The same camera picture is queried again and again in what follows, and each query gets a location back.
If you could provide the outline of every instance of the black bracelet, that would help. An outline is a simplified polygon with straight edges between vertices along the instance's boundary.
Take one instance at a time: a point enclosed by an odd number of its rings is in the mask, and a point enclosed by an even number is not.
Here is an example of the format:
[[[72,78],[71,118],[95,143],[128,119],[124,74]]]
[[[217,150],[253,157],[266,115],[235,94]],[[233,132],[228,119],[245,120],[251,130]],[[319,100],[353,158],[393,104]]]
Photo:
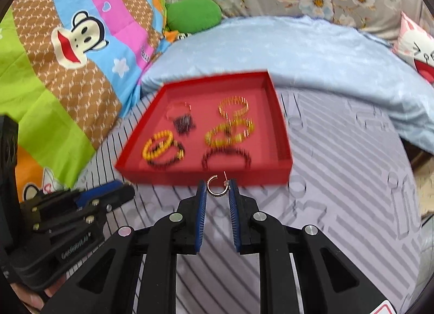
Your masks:
[[[250,165],[252,164],[252,158],[251,158],[250,154],[246,150],[243,150],[243,149],[240,149],[240,148],[234,148],[234,147],[224,147],[224,146],[221,146],[221,147],[218,147],[218,148],[212,148],[212,149],[208,150],[205,155],[203,155],[203,158],[202,158],[202,168],[205,171],[208,171],[209,170],[208,159],[212,155],[221,154],[221,153],[224,153],[224,154],[227,154],[227,155],[240,155],[240,156],[243,156],[244,157],[244,161],[246,162],[245,165],[244,165],[244,167],[246,169],[249,169]]]
[[[178,161],[181,161],[185,156],[184,146],[179,141],[176,140],[173,141],[172,145],[178,148],[178,152],[176,153],[173,159],[163,163],[158,163],[153,160],[149,160],[148,164],[158,169],[164,169],[170,165],[173,165],[174,163],[177,163]]]

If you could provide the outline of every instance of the red bracelet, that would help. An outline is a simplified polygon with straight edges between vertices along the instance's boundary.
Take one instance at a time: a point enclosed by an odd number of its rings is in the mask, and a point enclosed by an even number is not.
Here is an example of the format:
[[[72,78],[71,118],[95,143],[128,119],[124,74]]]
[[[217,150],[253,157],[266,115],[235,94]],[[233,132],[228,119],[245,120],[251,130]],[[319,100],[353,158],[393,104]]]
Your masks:
[[[212,155],[221,154],[221,153],[224,153],[224,154],[227,154],[227,155],[234,155],[234,154],[236,154],[236,155],[243,156],[244,157],[244,161],[246,162],[245,165],[244,165],[244,167],[246,169],[250,168],[250,165],[252,164],[252,158],[251,158],[250,154],[246,150],[239,149],[239,148],[234,148],[234,147],[230,147],[230,146],[229,147],[221,146],[221,147],[218,147],[218,148],[212,148],[212,149],[208,150],[205,155],[203,155],[203,158],[202,158],[202,168],[205,171],[208,171],[209,170],[208,159]]]

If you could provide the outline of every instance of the jewelry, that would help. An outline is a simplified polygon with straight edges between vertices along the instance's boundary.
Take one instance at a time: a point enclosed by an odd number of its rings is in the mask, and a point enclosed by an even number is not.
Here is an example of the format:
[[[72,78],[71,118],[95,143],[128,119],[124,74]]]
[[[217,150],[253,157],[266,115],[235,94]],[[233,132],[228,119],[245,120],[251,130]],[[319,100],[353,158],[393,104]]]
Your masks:
[[[184,106],[188,108],[188,112],[179,116],[179,117],[171,117],[169,116],[169,110],[175,106]],[[171,120],[173,122],[173,125],[175,126],[176,132],[179,135],[184,135],[190,132],[191,129],[196,128],[196,126],[193,123],[192,118],[192,107],[187,102],[177,102],[173,104],[172,106],[169,106],[169,108],[166,110],[166,119]]]
[[[232,127],[234,126],[240,126],[245,125],[247,128],[242,131],[242,133],[238,133],[235,136],[232,136]],[[214,148],[214,147],[221,147],[221,146],[229,146],[233,143],[241,143],[244,139],[248,138],[249,135],[255,130],[255,126],[253,125],[253,122],[251,119],[235,119],[230,122],[221,123],[218,126],[216,126],[214,129],[210,130],[208,133],[205,134],[205,142],[208,146]],[[216,135],[218,132],[224,132],[226,135],[225,139],[215,139],[212,140],[212,136]]]
[[[229,181],[227,180],[227,177],[226,177],[226,172],[224,172],[224,177],[225,177],[225,181],[224,181],[224,183],[223,183],[223,185],[224,185],[224,190],[223,190],[223,192],[221,192],[221,193],[214,193],[211,189],[210,189],[210,182],[212,181],[212,180],[214,180],[214,179],[216,179],[217,178],[217,175],[214,175],[214,176],[212,176],[212,177],[210,177],[208,180],[207,180],[207,191],[208,191],[208,193],[210,193],[213,197],[216,197],[216,198],[220,198],[221,196],[224,196],[230,189],[231,189],[231,187],[229,187]]]
[[[236,105],[236,104],[244,105],[244,107],[233,113],[234,118],[242,117],[249,111],[249,104],[244,97],[232,96],[232,97],[227,97],[226,99],[224,99],[218,104],[218,112],[223,118],[226,118],[228,120],[229,114],[226,111],[223,111],[223,107],[225,107],[226,105]]]
[[[185,156],[184,146],[179,141],[176,140],[173,141],[172,145],[178,148],[178,152],[176,153],[173,159],[170,159],[169,161],[162,162],[162,163],[155,162],[153,160],[148,160],[148,164],[155,168],[164,169],[170,165],[173,165],[176,162],[181,161]]]
[[[167,137],[166,141],[161,141],[155,148],[149,151],[150,147],[157,140]],[[170,130],[164,130],[155,133],[151,139],[149,139],[143,147],[142,156],[145,160],[150,161],[159,157],[164,151],[166,151],[173,143],[173,133]]]
[[[233,147],[228,147],[228,148],[220,147],[220,148],[213,148],[213,149],[207,151],[207,153],[205,155],[203,155],[202,168],[205,171],[208,171],[209,170],[208,159],[212,155],[221,154],[221,153],[224,153],[227,155],[240,155],[240,156],[244,157],[244,161],[245,161],[244,168],[245,169],[249,169],[250,165],[252,164],[252,158],[246,150],[233,148]]]

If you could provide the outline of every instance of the colorful blanket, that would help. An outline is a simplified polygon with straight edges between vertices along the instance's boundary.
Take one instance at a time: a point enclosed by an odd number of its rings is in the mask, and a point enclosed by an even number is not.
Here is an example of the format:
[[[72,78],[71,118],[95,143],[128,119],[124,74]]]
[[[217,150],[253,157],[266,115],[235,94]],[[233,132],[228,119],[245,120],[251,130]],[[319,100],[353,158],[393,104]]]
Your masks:
[[[169,43],[161,0],[15,0],[0,23],[0,113],[19,122],[20,198],[71,187]]]

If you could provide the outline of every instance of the pink stripe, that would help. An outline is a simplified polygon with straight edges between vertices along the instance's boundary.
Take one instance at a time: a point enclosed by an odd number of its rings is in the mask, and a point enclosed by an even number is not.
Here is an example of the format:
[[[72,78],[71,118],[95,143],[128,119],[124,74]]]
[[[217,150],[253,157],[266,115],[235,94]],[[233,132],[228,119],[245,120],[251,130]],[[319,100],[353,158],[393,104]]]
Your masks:
[[[112,36],[126,44],[136,55],[137,65],[144,69],[147,65],[141,55],[141,47],[145,45],[146,54],[151,57],[154,49],[148,44],[148,32],[143,29],[131,16],[122,0],[92,0],[100,17],[107,24]],[[105,2],[109,2],[111,9],[103,12]]]

